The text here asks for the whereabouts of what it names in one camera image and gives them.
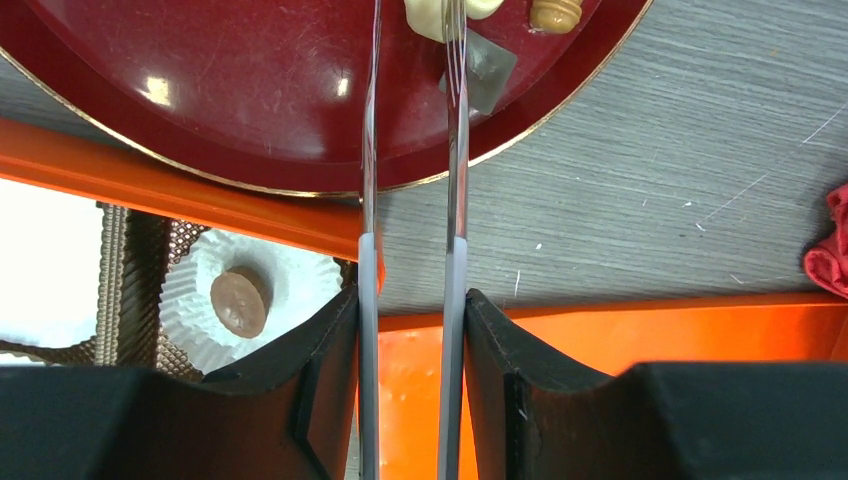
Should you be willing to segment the white chocolate piece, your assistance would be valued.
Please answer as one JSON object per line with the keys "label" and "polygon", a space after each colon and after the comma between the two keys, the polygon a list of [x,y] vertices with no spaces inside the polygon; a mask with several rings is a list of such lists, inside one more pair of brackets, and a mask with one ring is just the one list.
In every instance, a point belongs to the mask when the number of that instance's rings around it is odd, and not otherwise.
{"label": "white chocolate piece", "polygon": [[[503,0],[466,0],[465,13],[469,19],[483,20],[493,15]],[[406,21],[418,35],[444,44],[442,0],[405,0]]]}

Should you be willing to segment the caramel ribbed chocolate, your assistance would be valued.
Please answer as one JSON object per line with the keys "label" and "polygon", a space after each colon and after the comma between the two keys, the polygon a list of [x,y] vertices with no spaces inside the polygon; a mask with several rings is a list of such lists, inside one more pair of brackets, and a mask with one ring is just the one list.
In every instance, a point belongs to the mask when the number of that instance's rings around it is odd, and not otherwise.
{"label": "caramel ribbed chocolate", "polygon": [[533,0],[529,23],[533,30],[547,34],[570,33],[581,21],[582,0]]}

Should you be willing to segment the orange chocolate box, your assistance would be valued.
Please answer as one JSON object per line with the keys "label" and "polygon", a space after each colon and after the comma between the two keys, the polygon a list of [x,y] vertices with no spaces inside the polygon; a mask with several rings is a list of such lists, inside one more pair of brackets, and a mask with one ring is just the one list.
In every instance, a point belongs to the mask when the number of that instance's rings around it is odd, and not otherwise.
{"label": "orange chocolate box", "polygon": [[185,220],[327,254],[356,268],[360,219],[351,206],[240,191],[139,153],[9,119],[1,123],[1,176],[94,199],[101,212],[113,205]]}

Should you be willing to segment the silver tongs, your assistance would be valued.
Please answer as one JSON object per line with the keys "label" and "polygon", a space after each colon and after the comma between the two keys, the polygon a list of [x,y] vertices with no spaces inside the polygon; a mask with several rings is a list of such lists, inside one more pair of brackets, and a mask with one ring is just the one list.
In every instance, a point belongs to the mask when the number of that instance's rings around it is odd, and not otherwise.
{"label": "silver tongs", "polygon": [[[467,91],[467,17],[462,1],[442,4],[446,42],[447,118],[449,133],[449,215],[439,402],[437,476],[459,475],[463,392],[464,318],[467,291],[467,190],[469,168],[469,101]],[[378,254],[376,100],[381,40],[381,4],[373,4],[370,58],[362,123],[363,228],[358,246],[360,307],[358,422],[363,479],[380,476],[378,382]]]}

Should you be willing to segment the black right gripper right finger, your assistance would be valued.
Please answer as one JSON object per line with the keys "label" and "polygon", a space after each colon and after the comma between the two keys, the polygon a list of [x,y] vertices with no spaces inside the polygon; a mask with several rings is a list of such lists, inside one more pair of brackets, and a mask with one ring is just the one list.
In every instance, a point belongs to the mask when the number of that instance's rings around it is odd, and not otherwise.
{"label": "black right gripper right finger", "polygon": [[843,479],[847,367],[639,363],[610,376],[521,328],[481,291],[465,379],[483,479]]}

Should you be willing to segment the round milk chocolate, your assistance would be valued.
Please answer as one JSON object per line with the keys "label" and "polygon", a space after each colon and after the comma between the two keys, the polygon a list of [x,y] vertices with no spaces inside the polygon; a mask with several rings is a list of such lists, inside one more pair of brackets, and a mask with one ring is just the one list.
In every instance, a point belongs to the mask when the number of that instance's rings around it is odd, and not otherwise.
{"label": "round milk chocolate", "polygon": [[219,274],[210,287],[210,301],[219,322],[234,335],[252,339],[265,328],[272,291],[254,269],[235,266]]}

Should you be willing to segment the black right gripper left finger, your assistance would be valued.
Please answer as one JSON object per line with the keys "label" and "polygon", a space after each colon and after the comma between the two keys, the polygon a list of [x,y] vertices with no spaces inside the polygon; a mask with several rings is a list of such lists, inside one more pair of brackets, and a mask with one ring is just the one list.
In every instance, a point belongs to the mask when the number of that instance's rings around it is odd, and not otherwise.
{"label": "black right gripper left finger", "polygon": [[341,479],[358,292],[192,383],[147,368],[5,367],[5,479]]}

